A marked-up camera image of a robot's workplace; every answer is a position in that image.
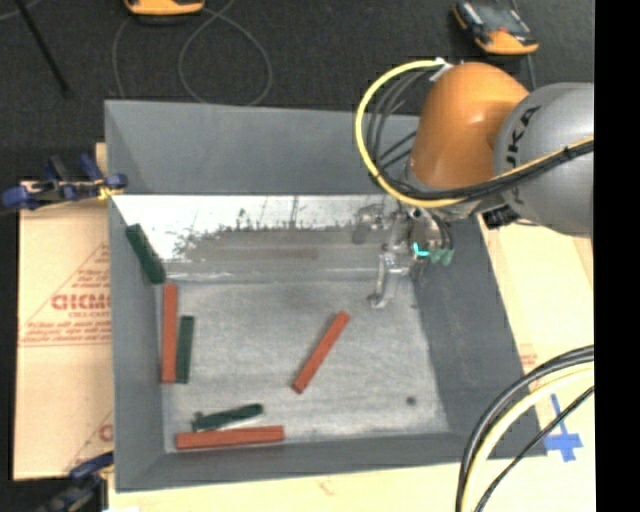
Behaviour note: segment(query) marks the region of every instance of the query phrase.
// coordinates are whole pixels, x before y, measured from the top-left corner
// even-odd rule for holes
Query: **metal bracket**
[[[409,275],[411,270],[413,258],[409,250],[409,218],[404,211],[398,211],[392,214],[392,220],[389,241],[383,244],[379,256],[376,288],[368,297],[373,308],[383,308],[393,300],[401,278]]]

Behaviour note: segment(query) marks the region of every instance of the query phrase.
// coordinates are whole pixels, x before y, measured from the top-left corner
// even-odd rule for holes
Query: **clamp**
[[[104,176],[88,153],[80,155],[80,167],[86,178],[74,181],[59,156],[49,158],[44,168],[44,180],[25,181],[11,187],[0,196],[7,209],[35,210],[43,206],[78,201],[108,195],[123,190],[129,180],[124,174]]]
[[[69,473],[73,485],[56,494],[35,512],[78,512],[94,499],[98,493],[104,492],[105,480],[100,471],[113,465],[113,452],[99,455]]]

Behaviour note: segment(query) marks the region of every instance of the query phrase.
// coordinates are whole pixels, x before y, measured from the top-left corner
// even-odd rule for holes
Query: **red block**
[[[181,432],[176,434],[176,448],[178,450],[220,448],[223,446],[275,443],[282,440],[284,440],[284,427],[269,425],[205,432]]]
[[[178,354],[178,287],[164,285],[164,306],[162,316],[162,364],[160,381],[172,384],[176,381],[176,360]]]
[[[292,385],[294,391],[296,391],[297,393],[302,393],[309,385],[309,382],[311,382],[311,379],[318,371],[318,368],[320,368],[320,365],[324,361],[325,357],[327,357],[327,354],[331,350],[331,347],[333,347],[334,343],[338,339],[338,336],[340,336],[340,333],[345,328],[350,319],[351,316],[344,311],[340,311],[336,315],[335,319],[331,323],[331,326],[324,334],[324,336],[320,340],[320,343],[318,343],[315,350],[311,354],[311,357],[309,357],[304,367],[298,374],[298,377],[294,381]]]

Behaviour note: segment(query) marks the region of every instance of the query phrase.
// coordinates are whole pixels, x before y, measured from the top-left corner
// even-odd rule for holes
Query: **wire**
[[[402,88],[407,82],[412,81],[413,77],[412,76],[405,76],[405,77],[401,77],[400,79],[398,79],[397,82],[395,82],[394,84],[392,84],[391,86],[389,86],[389,90],[385,91],[381,94],[380,96],[380,100],[377,102],[373,112],[371,113],[369,122],[367,124],[367,148],[373,148],[374,144],[375,144],[375,139],[374,139],[374,135],[378,135],[380,133],[379,129],[376,129],[376,121],[378,120],[378,116],[381,114],[383,107],[386,106],[387,102],[392,104],[391,110],[395,110],[396,106],[393,105],[392,101],[389,101],[392,95],[395,95],[395,92]],[[376,153],[373,152],[372,149],[372,154],[373,154],[373,160],[377,161],[376,157]]]
[[[413,75],[409,75],[406,77],[406,80],[402,83],[398,84],[396,90],[393,91],[393,94],[389,96],[388,104],[382,113],[382,119],[378,123],[378,128],[376,130],[376,136],[373,142],[373,157],[375,161],[378,161],[378,151],[380,149],[380,143],[382,142],[382,131],[384,129],[384,125],[387,122],[389,116],[398,109],[403,103],[398,102],[398,98],[404,91],[406,91],[409,87],[411,87],[418,79],[422,78],[426,73],[424,71],[415,73]]]
[[[416,69],[441,69],[445,65],[445,61],[438,57],[435,60],[420,60],[409,62],[397,66],[390,71],[383,74],[378,78],[365,92],[360,105],[356,111],[355,118],[355,137],[358,151],[375,181],[387,191],[394,198],[412,206],[420,206],[423,208],[440,208],[450,206],[453,204],[469,201],[472,198],[479,198],[488,194],[493,194],[501,190],[507,190],[513,188],[515,184],[524,179],[530,179],[531,177],[546,172],[551,168],[559,165],[559,163],[565,162],[569,159],[576,158],[582,154],[593,151],[594,138],[586,137],[574,144],[568,145],[557,151],[551,152],[541,158],[528,162],[524,165],[516,167],[511,171],[505,172],[500,176],[496,176],[485,183],[474,185],[472,187],[465,187],[463,189],[452,189],[439,192],[424,193],[417,189],[413,189],[409,185],[405,184],[407,192],[399,190],[398,183],[389,179],[385,174],[384,169],[379,169],[372,160],[372,157],[368,151],[367,145],[364,142],[362,135],[362,121],[368,104],[373,98],[374,94],[388,81],[392,80],[398,75],[413,71]]]
[[[579,370],[574,370],[572,373],[565,374],[562,377],[557,377],[556,379],[542,385],[537,388],[531,394],[527,395],[521,401],[517,402],[514,406],[512,406],[507,413],[500,418],[500,420],[491,428],[491,430],[486,435],[485,439],[478,450],[477,456],[471,462],[469,466],[469,474],[467,485],[465,486],[464,492],[462,494],[462,502],[461,502],[461,511],[462,512],[471,512],[473,508],[471,508],[471,498],[473,496],[474,484],[475,484],[475,475],[477,473],[478,466],[484,462],[491,451],[495,448],[495,445],[500,441],[500,438],[504,435],[504,433],[511,427],[512,423],[516,421],[520,416],[522,416],[530,407],[535,405],[541,397],[551,395],[554,392],[557,392],[559,389],[573,383],[576,380],[583,379],[585,377],[593,377],[593,365],[590,365],[587,368],[581,368]]]
[[[269,55],[267,53],[267,51],[264,49],[264,47],[258,42],[258,40],[248,31],[246,30],[244,27],[240,26],[238,23],[236,23],[235,21],[233,21],[232,19],[226,17],[223,15],[224,12],[226,12],[229,8],[231,8],[231,6],[236,2],[236,0],[229,0],[229,2],[227,2],[219,11],[213,11],[209,8],[204,8],[203,11],[207,12],[208,14],[211,15],[211,18],[209,18],[207,21],[205,21],[200,27],[198,27],[195,32],[193,32],[189,38],[187,39],[187,41],[185,42],[185,44],[182,46],[181,50],[180,50],[180,55],[178,57],[178,77],[180,79],[180,82],[182,84],[182,86],[185,88],[185,90],[187,91],[187,93],[189,94],[189,96],[191,96],[191,98],[193,98],[194,100],[200,102],[200,103],[208,103],[204,98],[202,98],[201,96],[199,96],[198,94],[195,93],[195,91],[193,91],[193,89],[191,88],[191,86],[187,83],[187,80],[184,76],[184,72],[183,72],[183,63],[184,63],[184,58],[187,54],[187,50],[188,48],[191,46],[191,44],[193,43],[193,41],[196,39],[196,37],[198,37],[202,31],[207,28],[209,25],[211,25],[215,20],[220,19],[222,21],[224,21],[225,23],[227,23],[228,25],[231,25],[233,28],[235,28],[236,30],[238,30],[242,35],[244,35],[260,52],[260,54],[262,55],[262,58],[264,60],[265,66],[267,68],[267,80],[265,83],[264,88],[262,89],[262,91],[260,92],[260,94],[254,98],[253,100],[251,100],[250,102],[246,103],[245,105],[257,105],[258,103],[260,103],[271,91],[272,85],[273,85],[273,66],[271,64],[271,59],[269,58]],[[114,36],[113,39],[113,43],[111,46],[111,67],[113,69],[113,75],[115,77],[115,81],[116,81],[116,88],[118,91],[118,95],[120,97],[126,97],[126,93],[124,91],[124,87],[122,86],[122,80],[120,77],[120,71],[119,71],[119,67],[118,67],[118,46],[120,44],[120,39],[122,37],[122,33],[124,32],[124,29],[127,27],[127,25],[129,24],[129,22],[131,21],[130,17],[127,17],[127,19],[125,19],[120,27],[118,28],[118,31],[116,32],[116,35]]]
[[[558,414],[553,421],[551,421],[545,428],[543,428],[537,435],[535,435],[527,445],[515,456],[515,458],[509,463],[509,465],[491,482],[485,493],[478,501],[478,505],[474,509],[474,512],[482,512],[486,506],[489,498],[491,498],[493,492],[496,490],[500,482],[509,474],[509,472],[524,458],[524,456],[531,450],[536,444],[544,439],[554,428],[556,428],[560,422],[562,422],[569,414],[580,407],[587,398],[589,398],[595,391],[595,386],[591,386],[582,394],[580,394],[570,405],[568,405],[560,414]]]
[[[395,142],[394,144],[392,144],[389,148],[387,148],[384,153],[382,153],[379,157],[378,157],[378,161],[380,161],[381,165],[390,165],[390,164],[383,164],[382,162],[384,161],[384,159],[389,156],[390,154],[392,154],[396,149],[400,148],[403,144],[409,142],[410,140],[412,140],[415,136],[416,136],[417,131],[413,130],[411,133],[405,135],[404,137],[402,137],[399,141]]]
[[[25,7],[27,9],[31,9],[32,7],[35,7],[36,5],[38,5],[40,2],[42,2],[42,0],[33,0],[33,2],[28,3]],[[0,14],[0,21],[8,20],[9,18],[13,18],[19,15],[20,15],[20,9],[15,9],[5,14]]]
[[[262,58],[264,60],[265,66],[267,68],[267,80],[265,83],[264,88],[262,89],[262,91],[260,92],[260,94],[258,94],[258,96],[256,96],[256,98],[254,98],[253,100],[251,100],[250,102],[246,103],[246,105],[257,105],[258,103],[260,103],[266,96],[267,94],[269,94],[269,92],[271,91],[271,87],[273,84],[273,66],[271,65],[271,59],[269,58],[269,55],[267,54],[266,50],[264,49],[264,47],[258,42],[258,40],[253,37],[253,35],[246,30],[245,28],[241,27],[240,25],[238,25],[235,21],[227,18],[226,16],[224,16],[222,13],[224,11],[226,11],[229,7],[231,7],[231,5],[235,2],[235,0],[230,0],[229,3],[227,3],[227,5],[225,5],[220,11],[212,11],[211,9],[208,8],[204,8],[204,11],[211,14],[211,18],[208,19],[205,23],[203,23],[200,28],[198,28],[192,35],[191,37],[189,37],[189,39],[187,40],[187,42],[185,43],[185,45],[182,47],[182,50],[180,51],[180,57],[178,58],[178,75],[180,77],[180,82],[182,83],[182,86],[187,90],[187,92],[191,95],[191,97],[197,101],[199,101],[200,103],[208,103],[204,98],[202,98],[201,96],[197,95],[193,89],[189,86],[189,84],[187,83],[185,76],[184,76],[184,72],[182,71],[182,64],[184,62],[184,56],[187,52],[187,49],[189,48],[189,46],[191,46],[191,43],[193,43],[194,39],[196,37],[198,37],[198,35],[205,29],[207,28],[211,23],[213,23],[216,19],[221,19],[222,21],[224,21],[225,23],[231,25],[233,28],[235,28],[236,30],[238,30],[242,35],[244,35],[249,41],[251,41],[253,43],[253,45],[258,49],[258,51],[261,53]]]
[[[486,432],[499,419],[500,414],[503,413],[504,409],[533,382],[552,373],[571,368],[579,364],[592,362],[594,361],[594,357],[595,352],[593,345],[580,347],[564,354],[560,354],[541,364],[537,368],[534,368],[527,375],[511,384],[511,386],[505,389],[493,401],[476,424],[462,455],[460,474],[458,477],[458,490],[456,493],[456,510],[460,510],[461,508],[462,494],[467,484],[469,466],[476,455],[478,446],[484,439]]]

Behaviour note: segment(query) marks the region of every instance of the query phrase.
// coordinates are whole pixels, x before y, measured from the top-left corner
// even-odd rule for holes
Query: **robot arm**
[[[392,177],[376,162],[377,145],[359,136],[359,124],[378,89],[416,70],[438,71],[437,80],[404,170]],[[529,94],[488,64],[419,61],[374,82],[356,117],[356,140],[372,177],[404,205],[426,208],[446,221],[483,213],[489,227],[523,218],[590,236],[593,84],[554,84]]]

